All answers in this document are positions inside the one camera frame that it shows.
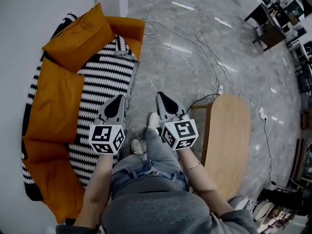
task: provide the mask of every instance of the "jeans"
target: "jeans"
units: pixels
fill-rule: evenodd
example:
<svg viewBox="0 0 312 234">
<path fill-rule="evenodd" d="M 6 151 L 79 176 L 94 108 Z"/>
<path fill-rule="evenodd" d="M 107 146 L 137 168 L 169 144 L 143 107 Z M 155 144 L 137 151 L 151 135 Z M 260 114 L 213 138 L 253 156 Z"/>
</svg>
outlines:
<svg viewBox="0 0 312 234">
<path fill-rule="evenodd" d="M 145 132 L 147 156 L 130 155 L 122 159 L 112 170 L 112 194 L 137 177 L 159 176 L 170 179 L 188 191 L 189 186 L 178 160 L 167 143 L 153 129 Z"/>
</svg>

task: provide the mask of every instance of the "gray shirt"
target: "gray shirt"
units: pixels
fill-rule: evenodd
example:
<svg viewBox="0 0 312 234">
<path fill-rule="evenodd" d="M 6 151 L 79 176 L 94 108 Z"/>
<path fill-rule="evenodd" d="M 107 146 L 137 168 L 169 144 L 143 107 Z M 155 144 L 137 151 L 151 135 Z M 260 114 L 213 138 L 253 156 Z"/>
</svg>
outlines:
<svg viewBox="0 0 312 234">
<path fill-rule="evenodd" d="M 197 195 L 179 191 L 166 178 L 137 179 L 136 186 L 127 190 L 107 205 L 102 225 L 107 234 L 257 234 L 254 221 L 247 210 L 224 214 L 220 219 L 210 213 L 206 203 Z M 57 233 L 92 233 L 91 229 L 57 226 Z"/>
</svg>

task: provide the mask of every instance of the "orange cushion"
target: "orange cushion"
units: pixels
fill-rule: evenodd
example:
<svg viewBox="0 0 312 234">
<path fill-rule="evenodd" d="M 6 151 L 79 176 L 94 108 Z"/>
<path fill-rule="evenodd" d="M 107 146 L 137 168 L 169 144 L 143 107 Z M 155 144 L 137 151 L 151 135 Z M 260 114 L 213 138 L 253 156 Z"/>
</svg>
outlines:
<svg viewBox="0 0 312 234">
<path fill-rule="evenodd" d="M 52 159 L 68 159 L 68 152 L 61 142 L 40 141 L 22 137 L 27 152 L 27 160 L 32 163 Z"/>
<path fill-rule="evenodd" d="M 67 152 L 65 145 L 57 151 Z M 77 218 L 83 204 L 84 188 L 67 159 L 55 159 L 32 163 L 23 160 L 28 172 L 40 188 L 43 203 L 55 215 L 60 224 L 66 218 Z"/>
<path fill-rule="evenodd" d="M 145 23 L 143 20 L 136 18 L 121 18 L 106 16 L 112 31 L 116 35 L 126 37 L 143 42 Z"/>
<path fill-rule="evenodd" d="M 43 50 L 59 66 L 76 73 L 87 60 L 110 43 L 115 35 L 100 3 L 51 39 Z"/>
<path fill-rule="evenodd" d="M 124 37 L 124 39 L 126 41 L 126 44 L 129 46 L 129 48 L 133 52 L 133 54 L 139 60 L 140 55 L 141 55 L 141 46 L 142 46 L 141 42 L 132 38 L 128 38 L 128 37 Z"/>
<path fill-rule="evenodd" d="M 72 143 L 76 136 L 83 76 L 44 58 L 25 137 Z"/>
</svg>

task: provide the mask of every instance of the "shoe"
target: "shoe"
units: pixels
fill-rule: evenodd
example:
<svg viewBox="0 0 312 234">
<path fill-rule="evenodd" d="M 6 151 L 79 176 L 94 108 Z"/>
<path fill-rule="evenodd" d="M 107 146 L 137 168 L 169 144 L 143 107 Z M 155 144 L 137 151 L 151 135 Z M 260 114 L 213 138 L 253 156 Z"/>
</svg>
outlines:
<svg viewBox="0 0 312 234">
<path fill-rule="evenodd" d="M 142 148 L 141 148 L 141 143 L 140 143 L 140 141 L 138 140 L 138 139 L 133 139 L 132 141 L 131 141 L 131 151 L 132 151 L 132 153 L 133 154 L 135 154 L 135 155 L 141 155 L 141 154 L 143 154 L 143 152 L 142 152 Z"/>
<path fill-rule="evenodd" d="M 151 128 L 154 129 L 156 132 L 156 128 L 160 127 L 159 125 L 159 118 L 157 113 L 151 113 L 148 119 L 147 129 Z"/>
</svg>

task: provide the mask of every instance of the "knitted blanket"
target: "knitted blanket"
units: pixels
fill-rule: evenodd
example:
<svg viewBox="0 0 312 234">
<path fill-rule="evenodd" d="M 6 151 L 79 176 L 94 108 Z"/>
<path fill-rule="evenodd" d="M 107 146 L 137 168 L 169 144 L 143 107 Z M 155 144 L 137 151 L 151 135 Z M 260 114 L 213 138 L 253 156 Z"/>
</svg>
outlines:
<svg viewBox="0 0 312 234">
<path fill-rule="evenodd" d="M 76 18 L 71 13 L 67 14 L 52 37 L 67 27 Z M 27 97 L 22 135 L 25 135 L 27 131 L 43 57 L 51 59 L 44 52 L 36 68 Z M 70 164 L 84 187 L 87 186 L 98 160 L 98 155 L 88 144 L 90 125 L 93 124 L 100 106 L 115 95 L 123 94 L 126 96 L 127 107 L 129 107 L 128 102 L 131 97 L 131 90 L 138 64 L 138 60 L 125 40 L 121 36 L 116 35 L 112 42 L 90 57 L 87 63 L 77 72 L 84 75 L 84 85 L 79 107 L 76 138 L 73 144 L 67 144 L 66 147 L 69 153 Z M 27 159 L 27 152 L 23 142 L 21 156 L 22 159 Z M 114 165 L 117 164 L 117 161 L 118 157 L 114 156 Z M 39 187 L 23 163 L 22 170 L 28 197 L 33 201 L 43 200 Z"/>
</svg>

